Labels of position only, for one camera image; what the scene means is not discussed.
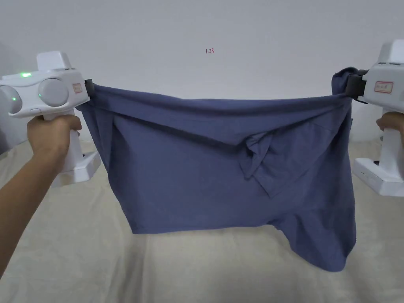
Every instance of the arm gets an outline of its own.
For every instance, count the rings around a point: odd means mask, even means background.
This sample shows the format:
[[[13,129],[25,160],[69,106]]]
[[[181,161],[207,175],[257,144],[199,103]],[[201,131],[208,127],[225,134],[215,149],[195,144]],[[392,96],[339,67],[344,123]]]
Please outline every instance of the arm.
[[[60,116],[52,121],[35,117],[28,123],[34,155],[0,189],[0,278],[27,224],[63,168],[71,129],[81,129],[76,116]]]

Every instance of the gripper handle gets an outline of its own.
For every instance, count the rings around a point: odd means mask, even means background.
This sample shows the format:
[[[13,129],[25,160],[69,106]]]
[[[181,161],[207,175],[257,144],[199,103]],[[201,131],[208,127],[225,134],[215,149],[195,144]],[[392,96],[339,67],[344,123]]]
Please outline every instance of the gripper handle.
[[[404,177],[404,154],[399,131],[384,130],[379,166],[392,177]]]
[[[53,120],[61,115],[74,115],[74,109],[66,112],[44,115],[45,120]],[[75,167],[83,160],[83,153],[81,151],[80,140],[78,134],[75,130],[70,131],[70,145],[69,151],[65,159],[65,164],[63,166],[62,173],[74,170]]]

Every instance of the blue t-shirt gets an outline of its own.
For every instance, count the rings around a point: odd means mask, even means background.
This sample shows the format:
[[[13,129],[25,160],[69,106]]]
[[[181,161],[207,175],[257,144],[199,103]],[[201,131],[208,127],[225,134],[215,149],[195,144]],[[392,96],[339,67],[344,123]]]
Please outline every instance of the blue t-shirt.
[[[356,242],[348,68],[332,96],[179,99],[95,85],[82,111],[135,234],[272,224],[340,271]]]

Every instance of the round knob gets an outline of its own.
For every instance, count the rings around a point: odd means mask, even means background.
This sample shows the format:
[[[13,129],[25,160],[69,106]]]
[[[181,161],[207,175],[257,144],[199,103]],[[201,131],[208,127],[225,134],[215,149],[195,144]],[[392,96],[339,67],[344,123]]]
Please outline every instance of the round knob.
[[[23,102],[17,91],[11,86],[0,86],[0,92],[3,93],[8,103],[8,112],[11,114],[18,113],[23,106]]]
[[[38,95],[49,106],[61,106],[67,102],[69,91],[61,80],[51,78],[39,84]]]

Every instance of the white wall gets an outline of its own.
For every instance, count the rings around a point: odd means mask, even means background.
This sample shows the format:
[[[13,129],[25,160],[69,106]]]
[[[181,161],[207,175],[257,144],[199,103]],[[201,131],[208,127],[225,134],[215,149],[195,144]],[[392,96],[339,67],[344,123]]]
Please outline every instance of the white wall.
[[[184,98],[327,95],[335,72],[369,68],[384,41],[404,38],[403,11],[402,0],[3,1],[0,74],[62,50],[106,86]],[[376,137],[380,111],[353,108],[352,139]],[[25,125],[12,127],[23,135]]]

